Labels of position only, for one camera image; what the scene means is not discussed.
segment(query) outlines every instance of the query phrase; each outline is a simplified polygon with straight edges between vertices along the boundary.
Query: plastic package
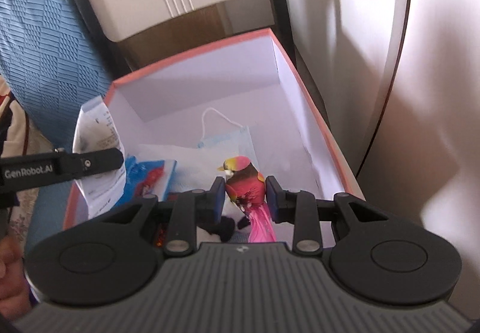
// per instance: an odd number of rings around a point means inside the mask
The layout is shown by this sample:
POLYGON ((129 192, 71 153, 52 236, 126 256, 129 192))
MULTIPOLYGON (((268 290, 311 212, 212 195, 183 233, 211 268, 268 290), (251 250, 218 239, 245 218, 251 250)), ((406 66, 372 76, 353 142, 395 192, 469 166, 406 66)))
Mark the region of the plastic package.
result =
POLYGON ((156 195, 159 201, 165 200, 175 166, 174 160, 137 162, 135 156, 127 157, 125 188, 115 206, 128 203, 131 199, 146 194, 156 195))

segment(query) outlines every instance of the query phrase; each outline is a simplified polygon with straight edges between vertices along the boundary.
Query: blue cushion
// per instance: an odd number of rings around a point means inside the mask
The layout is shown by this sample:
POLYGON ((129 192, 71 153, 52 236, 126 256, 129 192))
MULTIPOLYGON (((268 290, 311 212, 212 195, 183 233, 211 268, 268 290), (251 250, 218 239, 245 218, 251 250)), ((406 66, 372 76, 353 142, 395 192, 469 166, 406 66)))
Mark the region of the blue cushion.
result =
POLYGON ((110 84, 73 0, 0 0, 0 74, 42 133, 67 150, 80 106, 110 84))

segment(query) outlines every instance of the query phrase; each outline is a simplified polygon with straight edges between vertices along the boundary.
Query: metal rivet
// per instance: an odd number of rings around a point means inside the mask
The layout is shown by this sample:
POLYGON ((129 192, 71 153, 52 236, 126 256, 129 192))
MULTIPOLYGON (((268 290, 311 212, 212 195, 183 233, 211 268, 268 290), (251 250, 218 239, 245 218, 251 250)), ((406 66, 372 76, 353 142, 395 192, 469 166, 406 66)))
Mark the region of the metal rivet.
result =
POLYGON ((303 239, 297 242, 297 249, 300 252, 316 252, 320 249, 320 244, 312 239, 303 239))
POLYGON ((182 253, 188 250, 190 244, 182 239, 174 239, 166 245, 166 249, 174 253, 182 253))

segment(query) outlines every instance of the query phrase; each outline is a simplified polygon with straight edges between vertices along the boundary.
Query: toy bird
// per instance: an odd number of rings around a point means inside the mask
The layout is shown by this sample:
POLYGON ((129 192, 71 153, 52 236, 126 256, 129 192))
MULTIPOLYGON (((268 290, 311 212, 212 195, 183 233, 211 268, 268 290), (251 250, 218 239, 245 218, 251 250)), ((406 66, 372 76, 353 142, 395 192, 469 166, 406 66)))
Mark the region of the toy bird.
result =
POLYGON ((226 193, 251 223, 249 242, 275 242, 270 212, 265 203, 265 178, 245 156, 232 157, 218 168, 225 171, 226 193))

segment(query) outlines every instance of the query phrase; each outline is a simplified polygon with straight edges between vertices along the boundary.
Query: person's hand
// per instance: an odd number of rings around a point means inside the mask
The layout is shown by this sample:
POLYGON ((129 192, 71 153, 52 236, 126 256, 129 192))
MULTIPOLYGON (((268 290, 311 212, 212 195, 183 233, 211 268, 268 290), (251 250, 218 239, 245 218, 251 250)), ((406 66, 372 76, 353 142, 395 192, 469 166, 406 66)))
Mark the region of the person's hand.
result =
POLYGON ((23 275, 22 250, 15 236, 0 241, 0 313, 12 321, 31 309, 29 287, 23 275))

